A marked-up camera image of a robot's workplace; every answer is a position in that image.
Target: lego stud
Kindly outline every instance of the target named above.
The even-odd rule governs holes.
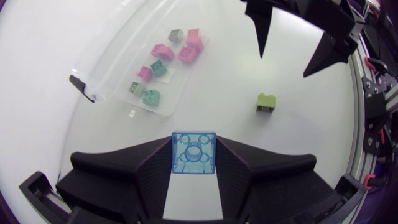
[[[199,36],[191,35],[185,41],[188,47],[193,47],[197,52],[201,52],[205,47]]]
[[[199,136],[198,140],[199,140],[199,143],[200,143],[202,146],[204,146],[204,145],[209,144],[209,142],[210,142],[210,137],[209,137],[207,134],[202,134],[201,136]]]
[[[181,144],[189,144],[191,142],[191,137],[187,134],[182,134],[178,140]]]
[[[160,93],[157,90],[145,90],[142,102],[148,106],[157,106],[160,101]]]
[[[147,66],[142,66],[137,76],[148,82],[152,78],[152,70]]]
[[[164,44],[156,44],[150,54],[154,57],[160,57],[159,51],[166,48]]]
[[[201,155],[201,158],[200,158],[200,162],[201,163],[207,163],[207,161],[209,161],[210,160],[210,157],[209,157],[209,155],[207,154],[207,153],[203,153],[202,155]]]
[[[180,154],[180,161],[181,161],[181,162],[189,162],[188,159],[185,157],[185,154],[184,154],[184,153],[181,153],[181,154]]]
[[[201,37],[201,32],[200,29],[192,29],[192,30],[188,30],[188,36],[195,36],[195,37]]]
[[[190,162],[198,162],[202,156],[201,144],[199,142],[191,142],[186,150],[185,157]]]
[[[150,65],[154,76],[159,77],[167,72],[167,69],[161,60],[157,60],[155,63]]]
[[[130,86],[129,91],[136,96],[141,96],[144,89],[145,89],[145,87],[143,84],[138,83],[138,82],[133,82]]]
[[[193,47],[182,47],[177,57],[182,62],[192,63],[197,57],[197,51]]]
[[[169,34],[169,41],[180,42],[183,38],[183,32],[181,29],[172,30]]]

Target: lime green lego brick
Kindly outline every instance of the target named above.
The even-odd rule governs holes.
[[[142,102],[149,106],[156,106],[160,101],[160,93],[157,90],[145,90]]]
[[[138,82],[133,82],[129,88],[129,92],[135,94],[136,96],[141,96],[144,92],[144,85]]]
[[[276,107],[276,97],[274,95],[265,95],[260,93],[257,97],[257,106],[264,106],[268,108]]]
[[[152,73],[156,77],[159,77],[167,72],[164,63],[161,60],[157,60],[155,63],[150,65],[150,69],[152,69]]]

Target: black bracket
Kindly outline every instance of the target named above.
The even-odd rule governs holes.
[[[69,81],[82,93],[88,100],[94,103],[94,100],[90,99],[85,93],[86,83],[83,83],[79,78],[74,75],[69,76]]]
[[[381,142],[380,136],[378,134],[374,134],[370,131],[365,131],[363,135],[363,151],[366,153],[370,153],[375,156],[380,155],[381,151]]]

